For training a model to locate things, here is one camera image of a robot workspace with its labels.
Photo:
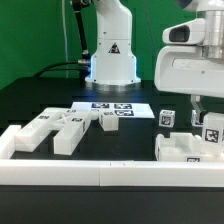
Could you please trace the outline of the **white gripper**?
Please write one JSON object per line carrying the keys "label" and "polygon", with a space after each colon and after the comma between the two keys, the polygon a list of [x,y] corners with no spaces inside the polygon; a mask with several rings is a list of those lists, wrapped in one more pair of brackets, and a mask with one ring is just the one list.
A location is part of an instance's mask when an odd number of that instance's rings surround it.
{"label": "white gripper", "polygon": [[205,18],[163,31],[166,43],[157,57],[154,83],[159,91],[192,95],[197,120],[203,122],[200,96],[224,98],[223,33]]}

